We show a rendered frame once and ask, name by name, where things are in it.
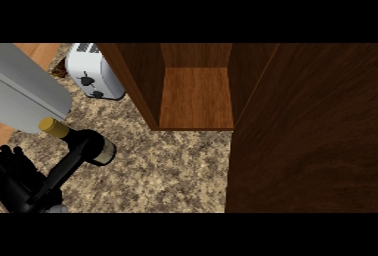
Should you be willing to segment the white toaster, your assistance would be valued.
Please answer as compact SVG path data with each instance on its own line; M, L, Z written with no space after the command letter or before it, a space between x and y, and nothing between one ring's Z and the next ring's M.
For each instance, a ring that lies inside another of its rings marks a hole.
M121 100L125 89L94 43L73 43L65 58L66 72L88 98Z

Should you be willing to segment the dark wine bottle, yellow cap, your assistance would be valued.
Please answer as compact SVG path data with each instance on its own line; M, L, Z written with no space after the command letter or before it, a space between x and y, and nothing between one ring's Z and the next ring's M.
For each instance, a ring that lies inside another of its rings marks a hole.
M96 166L104 166L113 160L116 154L115 144L96 131L90 129L73 130L51 117L45 117L39 121L38 129L63 140L69 150L73 150L81 143L85 143L82 152L87 155L88 163Z

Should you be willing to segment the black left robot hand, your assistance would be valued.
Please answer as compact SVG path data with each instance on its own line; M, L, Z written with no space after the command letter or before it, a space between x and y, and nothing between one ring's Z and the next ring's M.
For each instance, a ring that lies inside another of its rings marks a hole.
M42 176L19 147L0 146L0 203L10 213L44 213L62 204L60 186L84 163L84 140Z

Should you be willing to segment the brown wooden cabinet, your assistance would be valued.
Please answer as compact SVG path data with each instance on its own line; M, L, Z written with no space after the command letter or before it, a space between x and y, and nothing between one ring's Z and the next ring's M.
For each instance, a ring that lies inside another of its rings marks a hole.
M153 131L231 131L274 55L271 43L100 43Z

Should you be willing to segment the dark brown cabinet door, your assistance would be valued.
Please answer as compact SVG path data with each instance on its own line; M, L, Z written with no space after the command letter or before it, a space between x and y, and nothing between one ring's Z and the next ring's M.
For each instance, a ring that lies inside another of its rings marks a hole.
M378 212L378 44L279 44L231 134L226 211Z

